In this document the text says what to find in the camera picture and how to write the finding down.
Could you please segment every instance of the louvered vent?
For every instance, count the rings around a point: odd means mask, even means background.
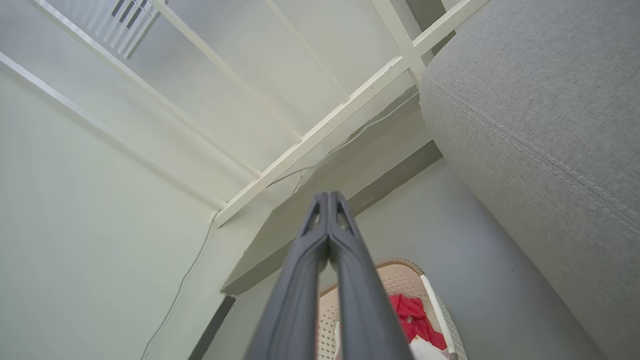
[[[113,54],[129,59],[157,19],[149,0],[50,0],[49,3]]]

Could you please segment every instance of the wire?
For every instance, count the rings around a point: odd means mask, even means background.
[[[209,226],[209,231],[207,231],[207,237],[204,238],[204,242],[202,243],[202,247],[200,247],[200,251],[198,251],[198,255],[196,256],[196,259],[193,260],[193,263],[189,267],[189,270],[187,270],[186,274],[184,274],[184,276],[182,277],[182,281],[180,282],[180,286],[178,287],[178,292],[175,294],[175,298],[173,298],[173,302],[171,303],[171,306],[169,307],[169,311],[166,312],[166,315],[164,316],[164,319],[160,323],[160,326],[156,329],[156,332],[154,332],[153,336],[151,336],[151,338],[147,342],[147,346],[145,346],[145,351],[142,352],[142,356],[140,357],[140,360],[143,360],[145,358],[145,355],[147,354],[147,350],[149,349],[149,345],[151,345],[151,341],[154,340],[154,338],[156,337],[158,331],[160,331],[160,329],[162,329],[162,325],[164,325],[164,323],[166,322],[166,319],[169,317],[169,314],[171,313],[171,310],[173,309],[173,306],[175,305],[176,300],[178,300],[178,295],[180,295],[180,291],[182,290],[182,285],[184,284],[184,280],[187,278],[187,276],[189,275],[189,273],[191,272],[193,267],[196,265],[196,263],[198,262],[198,259],[200,259],[200,255],[202,254],[202,250],[204,250],[205,245],[207,245],[207,240],[209,240],[209,233],[211,233],[211,228],[212,227],[213,227],[213,220],[211,220],[211,225]]]
[[[396,106],[396,108],[395,108],[395,109],[393,109],[390,113],[386,114],[386,115],[385,115],[385,116],[383,116],[382,118],[380,118],[380,119],[378,119],[378,120],[376,120],[376,121],[374,121],[374,122],[372,122],[372,123],[370,123],[370,124],[366,125],[365,127],[363,127],[363,128],[362,128],[362,130],[360,130],[360,132],[359,132],[358,134],[356,134],[356,136],[352,137],[352,138],[351,138],[349,141],[347,141],[346,143],[344,143],[344,144],[342,144],[342,145],[340,145],[340,146],[336,147],[335,149],[331,150],[327,155],[324,155],[324,156],[323,156],[323,158],[322,158],[322,159],[320,159],[317,163],[315,163],[315,164],[313,164],[313,165],[311,165],[311,166],[307,166],[307,167],[299,168],[299,169],[297,169],[297,170],[296,170],[296,171],[294,171],[294,172],[290,172],[290,173],[288,173],[287,175],[281,176],[281,177],[279,177],[278,179],[276,179],[275,181],[273,181],[271,184],[269,184],[269,186],[271,186],[271,185],[273,185],[273,184],[275,184],[275,183],[278,183],[278,182],[280,182],[280,181],[282,181],[282,180],[284,180],[284,179],[288,178],[289,176],[295,175],[295,174],[297,174],[298,172],[305,171],[305,170],[308,170],[308,169],[310,169],[310,168],[314,168],[314,167],[316,167],[316,166],[320,165],[320,164],[321,164],[321,163],[322,163],[326,158],[328,158],[328,157],[329,157],[329,155],[331,155],[331,154],[333,154],[334,152],[336,152],[336,151],[340,150],[341,148],[343,148],[343,147],[345,147],[345,146],[347,146],[347,145],[351,144],[351,143],[353,142],[353,140],[356,140],[356,139],[358,138],[358,136],[362,135],[362,133],[364,133],[364,131],[365,131],[366,129],[368,129],[370,126],[373,126],[373,125],[375,125],[375,124],[377,124],[377,123],[381,122],[382,120],[385,120],[386,118],[388,118],[389,116],[391,116],[391,114],[395,113],[395,112],[396,112],[396,110],[398,110],[402,105],[406,104],[409,100],[413,99],[413,98],[414,98],[414,97],[416,97],[418,94],[419,94],[419,93],[418,93],[418,92],[416,92],[415,94],[411,95],[411,96],[409,97],[409,99],[407,99],[407,100],[403,101],[403,102],[402,102],[402,104],[400,104],[400,105]]]

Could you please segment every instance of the floor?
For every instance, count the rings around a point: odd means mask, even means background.
[[[604,357],[503,228],[437,161],[356,217],[374,260],[418,264],[470,359]],[[204,359],[242,359],[279,272],[242,294]],[[335,281],[330,268],[321,287]]]

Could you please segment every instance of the red cloth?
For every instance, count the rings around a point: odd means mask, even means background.
[[[404,335],[406,335],[406,339],[410,343],[418,335],[425,341],[430,341],[433,346],[440,350],[447,348],[444,336],[433,330],[429,319],[427,319],[427,314],[424,312],[420,298],[408,299],[400,294],[389,297],[389,300],[398,315],[398,319],[400,319]]]

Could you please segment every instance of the basket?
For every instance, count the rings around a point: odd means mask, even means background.
[[[387,295],[403,294],[409,298],[422,299],[424,311],[435,331],[441,332],[447,343],[449,360],[467,360],[458,330],[453,319],[438,295],[433,291],[424,272],[405,259],[389,259],[376,265],[380,280]],[[337,284],[329,286],[320,294],[318,302],[317,358],[333,360],[336,352],[335,324],[340,320]]]

